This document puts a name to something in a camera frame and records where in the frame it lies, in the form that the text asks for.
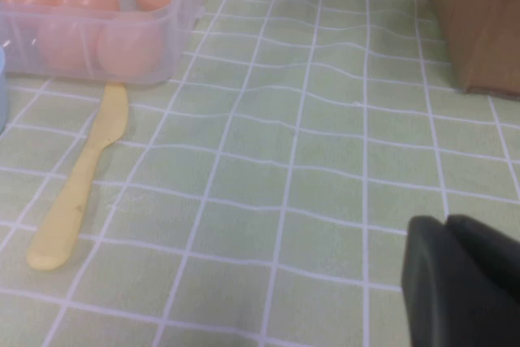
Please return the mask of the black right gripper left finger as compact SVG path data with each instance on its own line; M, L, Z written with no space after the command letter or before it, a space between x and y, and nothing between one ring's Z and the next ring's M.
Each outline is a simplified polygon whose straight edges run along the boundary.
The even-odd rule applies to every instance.
M401 287L413 346L519 344L519 281L490 280L446 221L410 220Z

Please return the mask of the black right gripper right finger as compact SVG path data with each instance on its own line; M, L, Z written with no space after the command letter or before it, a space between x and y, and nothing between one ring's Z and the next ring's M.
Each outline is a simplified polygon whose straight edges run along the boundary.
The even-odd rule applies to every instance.
M467 215L449 215L446 227L490 280L519 281L518 241Z

